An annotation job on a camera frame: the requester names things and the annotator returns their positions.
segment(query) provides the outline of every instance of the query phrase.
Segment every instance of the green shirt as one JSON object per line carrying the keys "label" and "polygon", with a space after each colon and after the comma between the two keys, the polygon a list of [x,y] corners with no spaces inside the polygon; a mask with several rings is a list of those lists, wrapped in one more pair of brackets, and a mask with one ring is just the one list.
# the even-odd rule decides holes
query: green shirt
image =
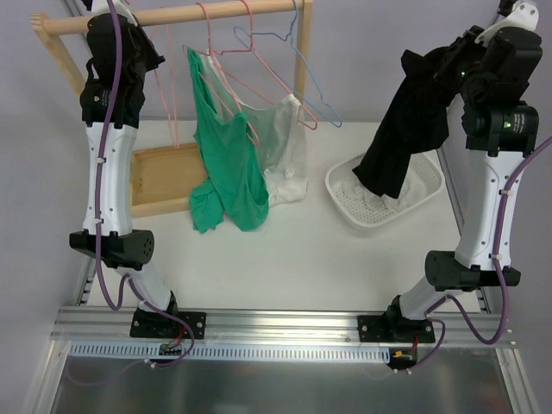
{"label": "green shirt", "polygon": [[190,211],[194,229],[204,233],[223,221],[226,213],[244,231],[265,222],[268,191],[259,167],[255,146],[249,140],[248,119],[238,112],[224,123],[216,114],[199,56],[188,49],[193,97],[198,114],[194,139],[209,177],[193,189]]}

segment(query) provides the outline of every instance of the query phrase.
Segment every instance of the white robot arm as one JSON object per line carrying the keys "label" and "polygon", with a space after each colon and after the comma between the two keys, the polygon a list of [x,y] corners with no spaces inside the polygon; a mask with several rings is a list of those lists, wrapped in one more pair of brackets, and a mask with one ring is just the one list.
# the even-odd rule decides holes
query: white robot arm
{"label": "white robot arm", "polygon": [[[446,298],[498,285],[506,298],[506,287],[521,278],[511,267],[510,231],[521,180],[518,166],[535,149],[538,114],[520,99],[543,51],[541,38],[533,33],[535,5],[502,0],[500,7],[505,18],[487,30],[474,26],[458,38],[434,76],[442,87],[460,92],[464,101],[462,127],[471,181],[460,243],[454,252],[428,253],[425,276],[363,332],[367,341],[417,338],[432,343],[435,336],[427,315]],[[517,176],[511,180],[514,172]],[[484,343],[498,340],[505,315],[507,311],[497,335]]]}
{"label": "white robot arm", "polygon": [[[120,0],[113,0],[113,4],[121,26],[122,72],[113,115],[104,136],[104,121],[115,74],[113,19],[105,0],[85,2],[95,14],[89,22],[87,35],[92,52],[87,64],[89,76],[80,97],[90,149],[90,179],[83,231],[71,234],[70,245],[96,258],[97,237],[101,237],[103,263],[115,268],[122,276],[129,275],[136,290],[151,305],[167,311],[170,306],[175,306],[175,301],[150,261],[154,235],[147,230],[133,229],[129,205],[130,161],[144,102],[144,77],[164,59],[155,52],[126,4]],[[92,67],[98,78],[94,78]],[[96,210],[98,199],[99,214]],[[98,217],[101,217],[101,235],[97,235]],[[101,268],[97,272],[101,279]],[[144,303],[139,308],[152,312]]]}

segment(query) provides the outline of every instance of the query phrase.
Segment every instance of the black mounting bracket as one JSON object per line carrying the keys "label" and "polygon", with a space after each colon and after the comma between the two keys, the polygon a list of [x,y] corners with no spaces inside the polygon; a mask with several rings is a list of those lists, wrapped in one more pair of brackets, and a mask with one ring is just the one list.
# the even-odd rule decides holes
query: black mounting bracket
{"label": "black mounting bracket", "polygon": [[434,343],[433,325],[428,320],[413,321],[402,316],[397,296],[383,315],[357,317],[359,340],[365,342]]}
{"label": "black mounting bracket", "polygon": [[[207,314],[205,312],[178,310],[174,294],[171,293],[171,302],[166,313],[186,322],[190,326],[195,340],[204,339],[205,327],[207,326]],[[178,323],[167,317],[138,308],[135,311],[132,318],[132,324],[130,325],[130,337],[174,339],[179,335],[179,327],[180,325]],[[190,334],[187,329],[184,330],[184,339],[190,339]]]}

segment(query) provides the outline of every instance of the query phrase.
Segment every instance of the clothes hanger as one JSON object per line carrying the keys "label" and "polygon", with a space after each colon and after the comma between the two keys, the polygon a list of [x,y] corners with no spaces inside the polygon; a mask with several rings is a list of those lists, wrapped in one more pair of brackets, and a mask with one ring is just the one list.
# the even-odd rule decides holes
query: clothes hanger
{"label": "clothes hanger", "polygon": [[[240,0],[244,5],[245,7],[248,9],[248,12],[249,12],[249,27],[250,27],[250,30],[253,31],[254,30],[254,20],[253,20],[253,11],[251,10],[248,2],[246,0]],[[287,93],[289,94],[293,94],[293,91],[290,89],[290,87],[283,83],[280,78],[274,73],[274,71],[272,70],[272,68],[259,56],[259,54],[257,53],[257,50],[255,48],[255,44],[254,44],[254,39],[253,37],[250,37],[250,42],[249,42],[249,47],[245,44],[245,42],[242,42],[242,45],[244,47],[246,47],[246,49],[239,49],[237,50],[236,52],[253,52],[254,56],[257,58],[257,60],[260,61],[260,63],[274,76],[274,78],[279,82],[279,84],[287,91]],[[273,101],[271,101],[270,99],[268,99],[267,97],[265,97],[264,95],[262,95],[260,92],[256,91],[252,86],[246,84],[245,82],[243,82],[242,80],[238,79],[235,75],[232,75],[230,72],[224,70],[221,65],[218,63],[218,60],[216,59],[216,54],[218,55],[222,55],[224,53],[233,53],[234,51],[233,50],[223,50],[221,52],[218,52],[217,50],[214,50],[212,48],[212,44],[210,45],[210,52],[209,53],[202,53],[202,52],[199,52],[201,53],[202,55],[204,56],[210,56],[213,60],[213,63],[216,67],[216,69],[221,73],[222,75],[222,78],[223,78],[223,82],[225,83],[225,85],[227,86],[227,88],[229,89],[229,92],[230,94],[232,95],[232,97],[234,98],[234,100],[238,100],[239,101],[239,97],[235,94],[235,92],[233,91],[232,87],[229,85],[228,83],[228,80],[226,79],[226,77],[224,76],[224,74],[227,74],[229,75],[232,79],[236,80],[237,82],[239,82],[240,84],[242,84],[243,86],[245,86],[246,88],[248,88],[249,90],[251,90],[252,92],[254,92],[255,94],[257,94],[259,97],[263,98],[265,101],[269,102],[270,104],[274,104]],[[315,130],[317,127],[318,127],[318,121],[316,119],[316,117],[312,114],[312,112],[309,111],[308,108],[306,108],[303,104],[301,104],[301,108],[303,109],[303,111],[309,115],[309,117],[312,119],[312,121],[314,122],[314,126],[311,126],[309,125],[306,121],[303,121],[303,120],[298,120],[299,122],[301,122],[304,126],[306,126],[307,128],[309,129],[312,129],[312,130]]]}
{"label": "clothes hanger", "polygon": [[[301,54],[301,52],[299,52],[299,50],[297,49],[297,47],[295,45],[293,45],[293,41],[294,41],[294,38],[293,38],[293,29],[295,28],[295,23],[297,22],[297,19],[298,19],[298,16],[299,16],[299,8],[297,6],[297,0],[293,0],[293,4],[295,5],[295,16],[293,17],[292,19],[292,22],[290,23],[290,30],[289,32],[285,35],[285,37],[282,37],[281,35],[277,34],[277,33],[274,33],[274,32],[254,32],[253,29],[251,28],[249,30],[249,32],[245,29],[245,28],[240,28],[240,27],[234,27],[234,36],[235,38],[242,44],[245,46],[245,42],[240,39],[240,36],[237,34],[237,30],[240,30],[242,31],[243,33],[245,33],[249,39],[250,39],[250,42],[253,41],[253,37],[255,35],[272,35],[272,36],[275,36],[277,37],[278,39],[280,39],[281,41],[283,42],[287,42],[288,39],[290,40],[290,46],[292,47],[292,49],[295,51],[295,53],[301,58],[301,60],[304,62],[304,65],[305,67],[307,68],[307,71],[309,72],[310,74],[310,78],[312,79],[314,85],[316,86],[317,90],[318,90],[318,93],[320,94],[320,100],[322,102],[322,104],[324,106],[326,106],[327,108],[329,108],[333,113],[334,115],[336,115],[337,119],[339,120],[339,122],[335,122],[335,121],[331,121],[321,110],[319,110],[315,105],[313,105],[310,101],[308,101],[302,94],[300,94],[299,92],[297,91],[294,91],[294,93],[296,93],[297,95],[299,95],[319,116],[321,116],[322,118],[324,118],[326,121],[330,122],[332,125],[334,125],[335,127],[337,128],[340,128],[342,125],[343,125],[343,120],[342,118],[340,117],[340,115],[337,113],[337,110],[330,104],[330,103],[327,103],[325,100],[324,100],[324,96],[323,96],[323,92],[322,92],[322,88],[320,87],[320,84],[318,83],[318,80],[316,78],[316,76],[314,75],[313,71],[311,70],[311,68],[309,67],[309,64],[307,63],[307,60],[304,58],[304,56]],[[274,73],[282,82],[284,82],[289,88],[292,88],[291,86],[289,86],[289,84],[286,83],[286,81],[281,78],[276,72]]]}
{"label": "clothes hanger", "polygon": [[[158,26],[154,27],[152,30],[152,33],[149,35],[149,38],[151,41],[154,41],[155,34],[157,33]],[[174,118],[171,118],[171,111],[168,108],[168,105],[166,104],[166,98],[165,98],[165,92],[163,91],[163,85],[161,84],[161,78],[157,72],[157,69],[154,70],[155,74],[155,81],[157,82],[157,87],[159,88],[159,92],[161,95],[161,102],[163,103],[163,107],[165,108],[166,117],[167,117],[167,123],[169,125],[169,135],[171,136],[172,144],[175,148],[180,147],[179,143],[179,119],[178,119],[178,110],[177,110],[177,104],[176,104],[176,88],[174,86],[174,62],[173,62],[173,38],[171,37],[171,29],[169,28],[169,25],[166,25],[166,46],[168,49],[168,60],[169,60],[169,67],[170,67],[170,73],[171,73],[171,89],[172,89],[172,111],[174,114]]]}
{"label": "clothes hanger", "polygon": [[[196,49],[193,49],[187,45],[182,45],[182,49],[185,51],[186,49],[191,49],[192,51],[194,51],[195,53],[198,53],[198,54],[202,54],[203,56],[209,56],[211,58],[214,57],[214,53],[218,53],[218,54],[222,54],[222,53],[219,53],[217,51],[215,51],[213,49],[213,43],[212,43],[212,36],[211,36],[211,28],[210,28],[210,18],[209,18],[209,14],[207,13],[207,9],[205,8],[205,6],[200,3],[200,2],[197,2],[196,3],[199,7],[201,7],[201,10],[204,11],[204,14],[205,14],[205,21],[207,21],[207,42],[208,42],[208,53],[205,53],[205,52],[202,52],[200,50],[196,50]],[[226,53],[229,53],[229,52],[232,52],[232,53],[241,53],[241,52],[250,52],[251,49],[250,48],[246,48],[246,49],[238,49],[238,50],[227,50],[225,51]],[[218,62],[215,63],[215,67],[217,69],[222,69],[220,67],[220,65],[218,64]],[[207,87],[211,90],[211,92],[213,92],[215,94],[215,96],[218,98],[219,101],[221,101],[221,104],[223,105],[223,107],[230,113],[230,115],[234,115],[232,113],[232,111],[228,108],[228,106],[226,106],[224,104],[224,101],[218,96],[218,94],[216,93],[215,91],[215,88],[207,81],[207,79],[205,78],[205,76],[200,72],[199,73],[199,76],[200,78],[205,82],[205,84],[207,85]],[[241,111],[242,110],[242,105],[240,104],[240,99],[238,98],[238,96],[235,94],[234,90],[232,89],[232,87],[229,85],[228,83],[228,80],[222,76],[223,78],[223,81],[226,85],[226,87],[229,89],[229,92],[230,92],[230,95],[232,96],[232,98],[234,99],[234,102],[235,102],[235,105],[238,107],[238,110]],[[251,125],[251,122],[248,121],[248,126],[249,128],[251,129],[251,131],[253,132],[253,136],[251,135],[248,135],[248,138],[249,140],[256,146],[258,147],[259,144],[260,144],[260,141],[259,141],[259,136],[257,135],[257,131],[255,131],[255,129],[253,128],[253,125]]]}

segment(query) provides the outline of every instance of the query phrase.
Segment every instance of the pink hanger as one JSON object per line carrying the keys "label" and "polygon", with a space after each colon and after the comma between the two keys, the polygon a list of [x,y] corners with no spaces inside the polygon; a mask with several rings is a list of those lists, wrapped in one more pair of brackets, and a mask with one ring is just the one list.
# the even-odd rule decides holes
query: pink hanger
{"label": "pink hanger", "polygon": [[[149,35],[149,38],[151,41],[154,40],[155,33],[157,32],[157,26],[152,30],[151,35]],[[171,119],[171,111],[168,108],[168,105],[166,104],[166,98],[165,98],[165,92],[163,91],[163,85],[161,84],[161,79],[159,74],[157,73],[157,69],[154,70],[155,73],[155,81],[157,82],[157,86],[159,88],[159,92],[161,95],[161,102],[163,103],[163,107],[165,108],[166,116],[167,116],[167,122],[169,125],[169,134],[171,136],[172,144],[175,148],[178,148],[180,146],[179,144],[179,119],[178,119],[178,112],[177,112],[177,105],[176,105],[176,88],[174,86],[174,62],[173,62],[173,38],[171,37],[171,29],[169,28],[169,25],[166,25],[166,45],[168,48],[168,59],[169,59],[169,67],[171,71],[171,87],[172,87],[172,111],[174,114],[174,127]]]}
{"label": "pink hanger", "polygon": [[[244,5],[245,7],[248,9],[248,12],[249,12],[249,33],[253,33],[254,32],[254,18],[253,18],[253,11],[251,10],[251,7],[249,6],[249,3],[247,0],[240,0]],[[287,93],[289,94],[293,94],[293,91],[285,84],[281,81],[281,79],[278,77],[278,75],[276,75],[276,73],[274,73],[274,71],[271,69],[271,67],[259,56],[259,54],[257,53],[257,50],[255,48],[255,44],[254,44],[254,37],[252,35],[249,36],[249,48],[248,49],[242,49],[242,50],[222,50],[221,52],[218,52],[216,50],[212,50],[212,53],[215,53],[215,54],[219,54],[219,55],[223,55],[225,53],[234,53],[234,52],[253,52],[254,53],[254,56],[260,61],[260,63],[270,72],[271,75],[273,75],[273,77],[278,81],[278,83],[280,85],[282,85],[282,87],[287,91]],[[240,79],[238,79],[235,75],[232,75],[230,72],[224,70],[221,65],[218,63],[218,61],[216,60],[216,56],[211,56],[212,59],[213,59],[213,62],[215,64],[215,67],[219,70],[219,72],[221,73],[222,77],[223,77],[223,80],[224,80],[224,83],[227,85],[227,87],[229,88],[230,90],[230,93],[232,94],[233,97],[235,97],[235,99],[239,99],[237,97],[237,95],[235,94],[235,92],[231,89],[231,87],[229,86],[228,84],[228,80],[226,80],[225,76],[224,76],[224,73],[226,73],[227,75],[229,75],[232,79],[236,80],[237,82],[239,82],[240,84],[242,84],[243,86],[245,86],[246,88],[248,88],[250,91],[252,91],[253,93],[255,93],[257,96],[263,98],[265,101],[269,102],[270,104],[273,104],[273,102],[268,99],[267,97],[265,97],[264,95],[262,95],[260,92],[256,91],[252,86],[246,84],[245,82],[241,81]],[[299,122],[301,122],[305,127],[307,127],[308,129],[311,129],[311,130],[315,130],[318,128],[318,120],[316,119],[316,117],[312,114],[312,112],[310,110],[308,110],[304,105],[301,104],[301,107],[303,108],[303,111],[312,119],[312,121],[314,122],[314,126],[311,126],[309,124],[307,124],[305,121],[302,121],[302,120],[299,120]]]}
{"label": "pink hanger", "polygon": [[[210,29],[210,18],[209,18],[209,14],[207,13],[207,10],[205,9],[205,7],[201,4],[201,3],[196,3],[199,7],[201,7],[201,10],[204,11],[204,14],[205,14],[205,20],[207,21],[207,41],[208,41],[208,45],[209,45],[209,52],[208,53],[205,53],[205,52],[202,52],[200,50],[195,50],[195,49],[192,49],[191,47],[188,47],[186,45],[183,45],[182,48],[185,50],[186,48],[188,49],[191,49],[193,50],[195,53],[199,53],[199,54],[202,54],[203,56],[210,56],[212,57],[213,56],[213,53],[215,53],[215,50],[213,49],[213,44],[212,44],[212,36],[211,36],[211,29]],[[234,50],[232,52],[249,52],[250,49],[240,49],[240,50]],[[230,109],[228,108],[228,106],[226,106],[223,102],[223,100],[218,96],[218,94],[215,92],[215,88],[207,81],[207,79],[205,78],[205,76],[201,73],[199,73],[199,76],[201,77],[201,79],[205,82],[205,84],[209,87],[209,89],[215,94],[215,96],[221,101],[221,103],[223,104],[224,108],[230,113],[230,115],[234,115],[232,113],[232,111],[230,111]],[[234,102],[235,102],[235,105],[238,107],[238,110],[241,111],[242,110],[242,106],[240,105],[240,100],[238,98],[238,96],[235,94],[235,92],[232,90],[232,88],[230,87],[228,81],[226,80],[225,77],[223,77],[223,80],[224,80],[224,83],[226,84],[226,87],[229,89],[230,91],[230,95],[232,96],[232,98],[234,99]],[[257,135],[257,131],[255,131],[255,129],[253,128],[253,125],[251,125],[251,122],[248,121],[248,126],[251,128],[251,131],[253,132],[253,135],[254,137],[248,135],[248,138],[249,140],[257,147],[259,146],[259,136]]]}
{"label": "pink hanger", "polygon": [[[251,30],[251,33],[253,33],[254,31],[254,20],[253,20],[253,12],[251,11],[251,8],[249,6],[249,4],[247,3],[246,0],[240,0],[244,5],[245,7],[248,9],[248,12],[249,12],[249,28]],[[269,98],[265,97],[262,93],[260,93],[259,91],[256,91],[252,86],[246,84],[245,82],[243,82],[242,80],[238,79],[235,75],[233,75],[232,73],[226,71],[225,69],[223,69],[220,65],[220,63],[218,62],[218,60],[216,59],[216,54],[218,55],[223,55],[225,53],[241,53],[241,52],[253,52],[255,57],[260,60],[260,62],[262,63],[262,65],[276,78],[276,80],[278,80],[278,82],[284,87],[284,89],[287,91],[287,93],[289,94],[292,94],[293,91],[290,90],[287,85],[285,85],[279,78],[278,76],[274,73],[274,71],[270,68],[270,66],[268,66],[268,64],[257,54],[257,51],[255,49],[255,45],[254,45],[254,39],[253,39],[253,36],[249,36],[249,48],[247,49],[237,49],[237,50],[223,50],[221,52],[218,52],[217,50],[215,50],[213,48],[213,45],[212,45],[212,37],[211,37],[211,28],[210,28],[210,18],[209,18],[209,14],[207,13],[207,10],[205,9],[205,7],[201,4],[201,3],[196,3],[199,7],[201,7],[201,9],[204,11],[204,14],[205,14],[205,20],[207,21],[207,30],[208,30],[208,43],[209,43],[209,49],[208,49],[208,53],[205,53],[205,52],[202,52],[202,51],[198,51],[198,50],[195,50],[195,49],[192,49],[194,52],[196,53],[199,53],[199,54],[202,54],[203,56],[209,56],[212,58],[213,60],[213,64],[215,65],[215,68],[220,72],[221,74],[221,78],[223,79],[223,82],[224,84],[226,85],[227,89],[229,90],[230,92],[230,95],[232,96],[232,98],[234,99],[235,101],[235,104],[236,106],[238,107],[239,110],[242,110],[242,106],[240,105],[240,98],[236,95],[236,93],[234,92],[234,89],[230,86],[228,80],[226,79],[226,76],[225,74],[229,75],[232,79],[234,79],[235,81],[239,82],[240,84],[242,84],[243,86],[245,86],[246,88],[248,88],[250,91],[252,91],[253,93],[255,93],[257,96],[261,97],[262,99],[264,99],[265,101],[267,101],[269,104],[272,104],[274,105],[274,102],[272,100],[270,100]],[[312,113],[304,107],[304,105],[301,104],[301,107],[303,108],[303,111],[309,115],[309,117],[312,119],[312,121],[315,123],[314,126],[311,126],[309,124],[307,124],[305,121],[303,120],[299,120],[299,122],[301,122],[305,127],[307,127],[308,129],[312,129],[312,130],[315,130],[317,127],[318,127],[318,121],[317,119],[314,117],[314,115],[312,115]]]}

